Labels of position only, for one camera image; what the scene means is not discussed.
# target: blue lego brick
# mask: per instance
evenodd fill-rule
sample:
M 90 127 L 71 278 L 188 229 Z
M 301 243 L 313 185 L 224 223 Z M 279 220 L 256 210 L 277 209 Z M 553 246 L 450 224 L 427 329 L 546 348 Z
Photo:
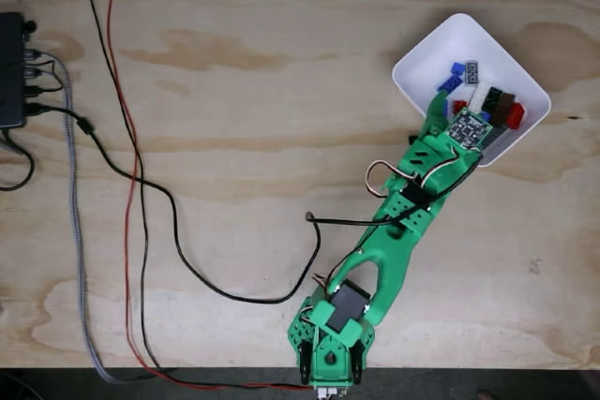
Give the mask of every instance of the blue lego brick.
M 450 94 L 452 91 L 457 89 L 461 83 L 462 79 L 458 75 L 453 75 L 438 88 L 438 91 L 444 90 Z
M 450 72 L 452 72 L 454 75 L 462 75 L 465 71 L 465 65 L 462 65 L 461 63 L 454 63 L 452 65 L 452 69 L 450 69 Z

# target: red lego brick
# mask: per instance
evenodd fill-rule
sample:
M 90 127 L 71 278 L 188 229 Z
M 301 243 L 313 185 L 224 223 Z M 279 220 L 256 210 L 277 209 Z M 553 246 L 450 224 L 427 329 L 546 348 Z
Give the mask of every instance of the red lego brick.
M 513 103 L 510 106 L 510 111 L 508 112 L 508 117 L 506 118 L 506 124 L 509 128 L 516 130 L 521 123 L 521 119 L 523 119 L 523 114 L 525 114 L 525 110 L 520 103 Z
M 453 114 L 458 114 L 458 112 L 460 110 L 462 110 L 463 108 L 465 108 L 466 106 L 467 106 L 467 101 L 466 100 L 456 100 L 452 104 L 452 113 Z

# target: electronic device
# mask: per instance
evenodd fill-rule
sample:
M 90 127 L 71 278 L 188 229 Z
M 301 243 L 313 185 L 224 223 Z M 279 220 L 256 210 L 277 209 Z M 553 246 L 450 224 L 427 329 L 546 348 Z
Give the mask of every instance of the electronic device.
M 0 129 L 24 126 L 24 42 L 36 29 L 21 13 L 0 13 Z

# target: red wire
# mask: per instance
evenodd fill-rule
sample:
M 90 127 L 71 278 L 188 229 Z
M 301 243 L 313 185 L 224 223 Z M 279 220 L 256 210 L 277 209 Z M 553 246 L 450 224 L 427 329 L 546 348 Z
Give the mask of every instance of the red wire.
M 121 106 L 123 107 L 123 111 L 125 112 L 125 116 L 126 116 L 126 121 L 129 124 L 129 127 L 131 129 L 131 137 L 133 140 L 133 145 L 135 147 L 137 147 L 137 142 L 138 142 L 138 135 L 136 132 L 136 128 L 135 128 L 135 124 L 133 123 L 133 118 L 131 117 L 131 113 L 129 111 L 129 107 L 128 104 L 125 100 L 125 96 L 123 95 L 123 89 L 121 88 L 121 82 L 119 80 L 119 71 L 117 69 L 117 65 L 116 65 L 116 59 L 114 58 L 114 51 L 113 51 L 113 42 L 112 42 L 112 34 L 111 34 L 111 17 L 112 17 L 112 13 L 113 13 L 113 0 L 109 0 L 109 5 L 108 5 L 108 12 L 107 12 L 107 16 L 106 16 L 106 41 L 107 41 L 107 47 L 109 50 L 109 55 L 111 56 L 111 62 L 112 62 L 112 72 L 114 74 L 114 81 L 115 81 L 115 88 L 116 88 L 116 93 L 117 96 L 119 98 L 119 103 L 121 104 Z M 129 345 L 129 348 L 131 349 L 131 351 L 133 352 L 133 355 L 135 356 L 136 360 L 138 360 L 138 363 L 140 363 L 142 365 L 142 367 L 149 373 L 159 377 L 159 378 L 163 378 L 166 379 L 167 381 L 170 381 L 171 383 L 174 383 L 178 386 L 184 387 L 184 388 L 189 388 L 189 389 L 194 389 L 197 391 L 216 391 L 216 390 L 220 390 L 220 389 L 226 389 L 228 388 L 228 386 L 199 386 L 196 384 L 190 384 L 190 383 L 185 383 L 183 381 L 179 381 L 177 379 L 174 379 L 172 377 L 169 377 L 168 375 L 163 374 L 162 372 L 158 372 L 157 370 L 153 369 L 152 367 L 148 366 L 148 364 L 146 364 L 145 360 L 143 359 L 142 355 L 140 354 L 140 352 L 136 349 L 135 347 L 135 343 L 133 342 L 133 337 L 131 334 L 131 326 L 130 326 L 130 319 L 129 319 L 129 315 L 130 315 L 130 306 L 129 306 L 129 298 L 130 298 L 130 287 L 129 287 L 129 218 L 130 218 L 130 213 L 131 213 L 131 203 L 133 202 L 133 194 L 135 192 L 135 177 L 138 175 L 138 156 L 135 155 L 134 157 L 134 162 L 133 162 L 133 170 L 131 171 L 131 182 L 129 184 L 129 194 L 127 197 L 127 207 L 125 210 L 125 233 L 124 233 L 124 242 L 123 242 L 123 250 L 124 250 L 124 263 L 125 263 L 125 329 L 126 329 L 126 337 L 127 337 L 127 343 Z M 276 386 L 276 385 L 272 385 L 272 384 L 268 384 L 268 383 L 251 383 L 251 384 L 245 384 L 243 385 L 245 387 L 249 387 L 249 388 L 259 388 L 259 387 L 263 387 L 263 388 L 277 388 L 277 389 L 284 389 L 284 390 L 288 390 L 288 391 L 306 391 L 306 390 L 311 390 L 312 388 L 309 386 L 298 386 L 298 387 L 294 387 L 294 386 Z

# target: robotic arm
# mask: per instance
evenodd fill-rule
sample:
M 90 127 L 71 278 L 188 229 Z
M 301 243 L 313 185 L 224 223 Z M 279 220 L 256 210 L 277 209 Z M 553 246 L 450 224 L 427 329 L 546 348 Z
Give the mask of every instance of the robotic arm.
M 378 325 L 398 296 L 413 248 L 450 192 L 481 160 L 492 127 L 467 108 L 451 124 L 441 91 L 430 103 L 416 140 L 385 182 L 387 195 L 356 247 L 305 299 L 288 331 L 301 379 L 319 398 L 361 381 Z M 364 262 L 378 268 L 373 295 L 347 277 Z

